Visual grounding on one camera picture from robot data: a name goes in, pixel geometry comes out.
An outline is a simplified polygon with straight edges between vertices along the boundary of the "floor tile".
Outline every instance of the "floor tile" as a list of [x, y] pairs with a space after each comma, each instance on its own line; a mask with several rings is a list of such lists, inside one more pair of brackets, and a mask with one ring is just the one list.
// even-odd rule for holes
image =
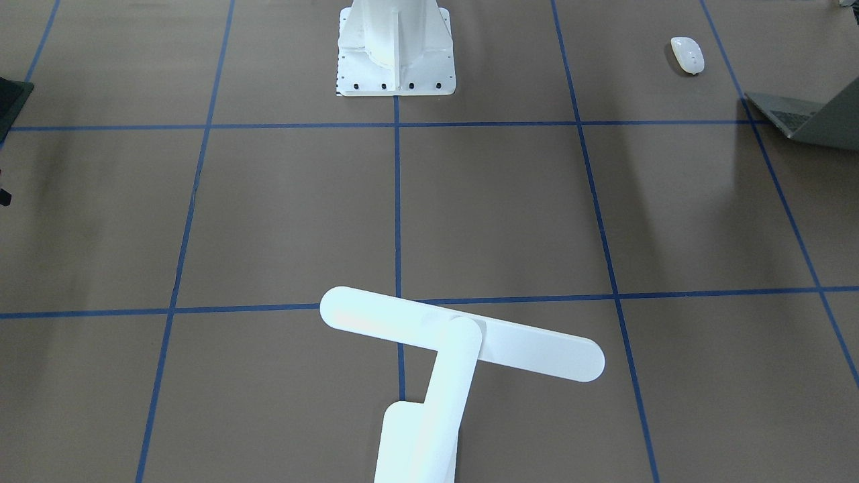
[[389, 97], [337, 96], [340, 10], [348, 0], [238, 2], [217, 123], [393, 122]]
[[3, 321], [0, 474], [134, 481], [164, 316]]
[[371, 481], [397, 347], [317, 311], [177, 315], [145, 481]]
[[453, 23], [456, 93], [403, 97], [407, 122], [572, 120], [549, 2], [439, 2]]
[[817, 294], [624, 302], [661, 481], [853, 481], [859, 399]]
[[585, 135], [621, 291], [813, 285], [748, 125]]
[[[745, 119], [716, 38], [698, 2], [558, 2], [584, 120]], [[677, 64], [672, 37], [704, 55], [696, 76]]]
[[206, 121], [228, 2], [61, 3], [18, 125]]
[[201, 136], [10, 133], [0, 311], [167, 307]]
[[746, 92], [826, 102], [859, 76], [856, 19], [838, 2], [710, 0], [706, 4]]
[[827, 293], [826, 300], [856, 366], [859, 364], [859, 291]]
[[859, 152], [760, 131], [820, 282], [859, 284]]
[[[650, 481], [614, 303], [451, 306], [594, 340], [596, 381], [572, 382], [478, 362], [460, 428], [461, 481]], [[406, 350], [407, 399], [423, 401], [435, 352]]]
[[611, 291], [575, 128], [400, 136], [405, 297]]
[[23, 81], [39, 48], [53, 0], [14, 0], [0, 4], [0, 77]]
[[393, 180], [393, 129], [212, 132], [180, 305], [392, 295]]

